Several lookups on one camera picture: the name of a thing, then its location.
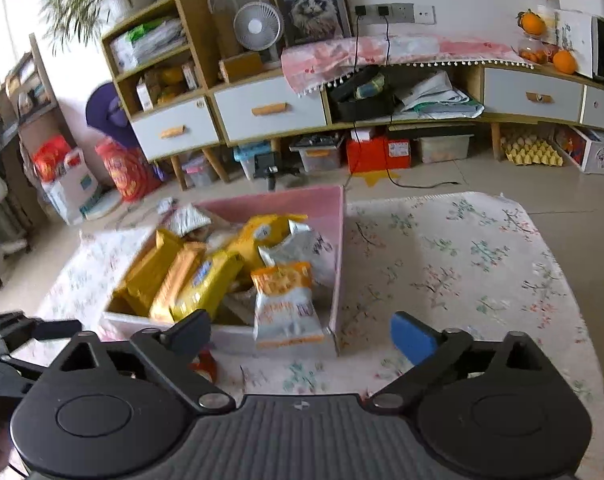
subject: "red bag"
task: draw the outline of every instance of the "red bag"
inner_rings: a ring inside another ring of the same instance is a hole
[[[48,139],[42,144],[32,160],[42,182],[53,182],[56,179],[58,164],[64,162],[64,157],[71,151],[61,135]]]
[[[124,202],[135,202],[162,184],[140,148],[126,149],[108,137],[95,146]]]

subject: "yellow egg carton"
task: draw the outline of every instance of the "yellow egg carton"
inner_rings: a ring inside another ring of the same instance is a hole
[[[506,158],[516,166],[544,164],[545,166],[562,166],[564,159],[544,139],[536,135],[525,137],[502,137],[501,147]]]

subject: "wall socket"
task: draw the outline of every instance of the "wall socket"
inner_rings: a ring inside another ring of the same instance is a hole
[[[386,25],[384,17],[377,10],[380,6],[387,6],[389,10],[386,20],[389,23],[422,23],[435,25],[435,7],[415,4],[375,4],[365,6],[367,14],[359,19],[360,25]]]

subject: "purple hat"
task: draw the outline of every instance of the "purple hat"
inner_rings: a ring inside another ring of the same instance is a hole
[[[116,140],[125,148],[140,146],[112,82],[98,86],[89,97],[86,103],[86,124]]]

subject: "framed picture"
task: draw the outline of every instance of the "framed picture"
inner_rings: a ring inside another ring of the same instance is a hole
[[[350,38],[347,0],[270,0],[284,17],[287,46]]]

